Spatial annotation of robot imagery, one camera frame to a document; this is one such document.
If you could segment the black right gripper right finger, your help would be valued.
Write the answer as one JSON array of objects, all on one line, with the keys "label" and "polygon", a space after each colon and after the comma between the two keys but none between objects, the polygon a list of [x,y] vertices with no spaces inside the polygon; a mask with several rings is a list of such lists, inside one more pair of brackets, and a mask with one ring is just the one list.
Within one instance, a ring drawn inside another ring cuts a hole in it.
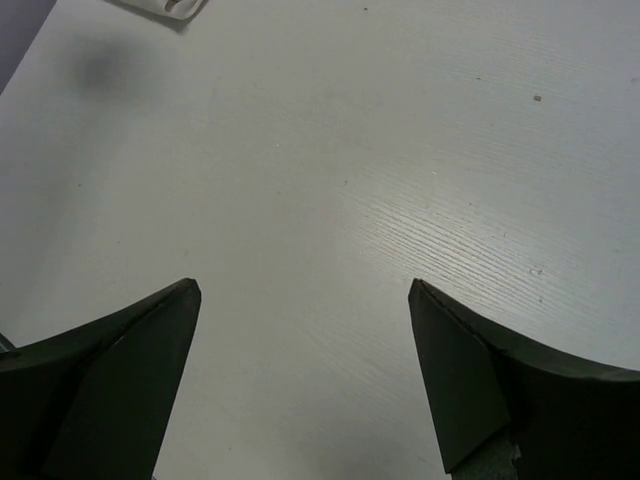
[{"label": "black right gripper right finger", "polygon": [[551,348],[416,279],[412,331],[454,479],[635,479],[639,374]]}]

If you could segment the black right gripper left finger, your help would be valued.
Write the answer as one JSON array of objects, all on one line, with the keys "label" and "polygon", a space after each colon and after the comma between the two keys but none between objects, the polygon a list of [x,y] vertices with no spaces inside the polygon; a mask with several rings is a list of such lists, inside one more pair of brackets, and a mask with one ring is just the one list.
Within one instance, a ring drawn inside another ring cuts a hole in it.
[{"label": "black right gripper left finger", "polygon": [[153,478],[201,299],[185,278],[36,343],[3,338],[2,478]]}]

